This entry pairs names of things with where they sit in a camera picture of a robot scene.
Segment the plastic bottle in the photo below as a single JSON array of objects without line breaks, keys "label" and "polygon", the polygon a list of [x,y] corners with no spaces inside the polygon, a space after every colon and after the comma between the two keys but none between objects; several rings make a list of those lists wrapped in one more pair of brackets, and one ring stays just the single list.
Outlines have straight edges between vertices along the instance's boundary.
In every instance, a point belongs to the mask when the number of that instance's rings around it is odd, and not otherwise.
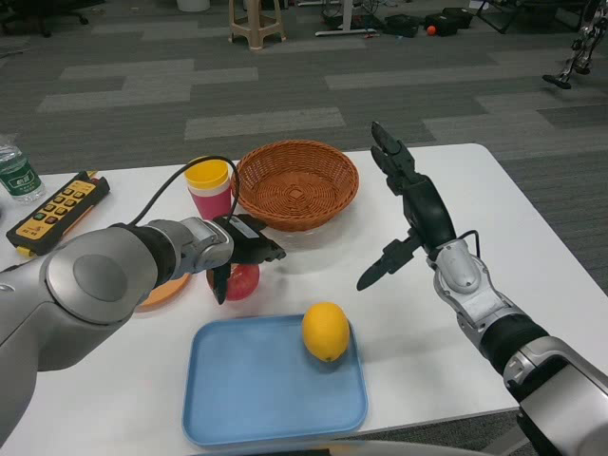
[{"label": "plastic bottle", "polygon": [[16,201],[28,203],[46,193],[28,157],[7,137],[0,135],[0,182]]}]

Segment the orange plate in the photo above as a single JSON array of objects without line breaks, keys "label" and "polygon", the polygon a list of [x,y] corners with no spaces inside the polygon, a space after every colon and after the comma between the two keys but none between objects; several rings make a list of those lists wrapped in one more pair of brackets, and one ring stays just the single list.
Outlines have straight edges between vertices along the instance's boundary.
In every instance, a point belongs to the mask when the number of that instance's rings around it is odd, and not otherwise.
[{"label": "orange plate", "polygon": [[155,288],[152,290],[152,293],[150,293],[150,296],[142,304],[140,304],[135,312],[155,311],[159,307],[162,307],[188,284],[190,277],[191,276],[189,274],[186,274],[181,278],[171,280],[161,285],[159,288]]}]

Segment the wicker basket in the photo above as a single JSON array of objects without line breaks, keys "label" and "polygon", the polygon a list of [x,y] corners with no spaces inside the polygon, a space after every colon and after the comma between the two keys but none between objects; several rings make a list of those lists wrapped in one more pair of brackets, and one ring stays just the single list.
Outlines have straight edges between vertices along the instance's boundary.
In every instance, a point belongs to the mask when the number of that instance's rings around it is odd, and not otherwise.
[{"label": "wicker basket", "polygon": [[[359,188],[352,161],[316,141],[264,145],[238,163],[240,205],[280,231],[312,230],[348,206]],[[235,193],[235,178],[232,190]]]}]

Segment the gray carpet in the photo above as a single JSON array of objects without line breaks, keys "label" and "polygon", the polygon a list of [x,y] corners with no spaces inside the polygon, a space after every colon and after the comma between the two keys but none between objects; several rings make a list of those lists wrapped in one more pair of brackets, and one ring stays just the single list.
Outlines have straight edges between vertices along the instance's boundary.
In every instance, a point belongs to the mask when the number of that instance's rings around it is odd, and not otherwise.
[{"label": "gray carpet", "polygon": [[[292,138],[364,149],[371,121],[408,144],[481,143],[608,291],[608,63],[598,53],[570,91],[544,83],[568,56],[567,28],[522,18],[500,35],[475,19],[446,38],[320,39],[318,8],[291,8],[288,41],[252,53],[228,43],[225,0],[212,5],[110,0],[88,27],[61,18],[49,39],[26,26],[0,36],[0,54],[26,49],[0,59],[0,132],[42,173],[236,159]],[[413,0],[378,15],[465,5]],[[513,425],[501,413],[371,437],[481,449]]]}]

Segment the stacked cups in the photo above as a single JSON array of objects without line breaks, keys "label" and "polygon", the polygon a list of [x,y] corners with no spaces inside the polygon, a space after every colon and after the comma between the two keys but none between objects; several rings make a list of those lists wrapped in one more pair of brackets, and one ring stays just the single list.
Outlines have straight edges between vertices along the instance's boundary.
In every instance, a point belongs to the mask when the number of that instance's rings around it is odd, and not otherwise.
[{"label": "stacked cups", "polygon": [[221,160],[203,161],[187,169],[184,175],[201,217],[212,220],[230,212],[228,163]]}]

